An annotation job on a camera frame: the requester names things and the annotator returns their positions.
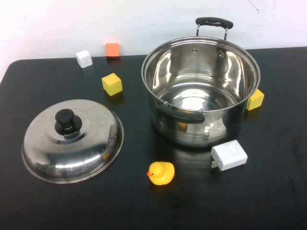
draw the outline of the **white cube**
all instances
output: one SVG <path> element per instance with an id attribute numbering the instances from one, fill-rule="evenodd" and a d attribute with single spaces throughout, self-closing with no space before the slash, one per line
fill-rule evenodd
<path id="1" fill-rule="evenodd" d="M 76 53 L 76 57 L 81 68 L 85 68 L 93 64 L 91 55 L 87 50 Z"/>

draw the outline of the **white plug adapter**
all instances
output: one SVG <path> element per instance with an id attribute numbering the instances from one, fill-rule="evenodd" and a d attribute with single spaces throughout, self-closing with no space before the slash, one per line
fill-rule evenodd
<path id="1" fill-rule="evenodd" d="M 219 167 L 221 171 L 245 164 L 248 156 L 237 140 L 232 140 L 212 147 L 212 168 Z"/>

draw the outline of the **black pot handle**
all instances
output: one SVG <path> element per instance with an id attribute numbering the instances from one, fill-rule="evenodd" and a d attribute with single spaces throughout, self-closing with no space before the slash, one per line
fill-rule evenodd
<path id="1" fill-rule="evenodd" d="M 159 115 L 167 119 L 174 119 L 186 124 L 201 124 L 205 120 L 201 112 L 185 113 L 180 110 L 171 109 L 165 103 L 157 105 L 156 111 Z"/>
<path id="2" fill-rule="evenodd" d="M 197 24 L 196 36 L 198 36 L 198 32 L 201 25 L 212 25 L 212 26 L 222 27 L 225 29 L 224 40 L 226 40 L 227 37 L 227 30 L 231 29 L 234 26 L 234 24 L 228 20 L 222 18 L 213 18 L 213 17 L 197 18 L 195 22 Z"/>

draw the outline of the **rubber duck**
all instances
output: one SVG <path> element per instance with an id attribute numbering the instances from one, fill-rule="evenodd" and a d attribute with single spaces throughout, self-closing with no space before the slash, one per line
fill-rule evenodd
<path id="1" fill-rule="evenodd" d="M 154 162 L 149 166 L 147 176 L 155 185 L 165 185 L 172 181 L 175 175 L 175 168 L 169 162 Z"/>

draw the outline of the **orange cube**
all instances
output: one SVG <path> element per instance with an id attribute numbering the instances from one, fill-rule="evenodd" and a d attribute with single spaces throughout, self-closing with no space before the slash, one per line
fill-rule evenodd
<path id="1" fill-rule="evenodd" d="M 119 57 L 119 44 L 118 43 L 106 43 L 106 56 L 107 57 Z"/>

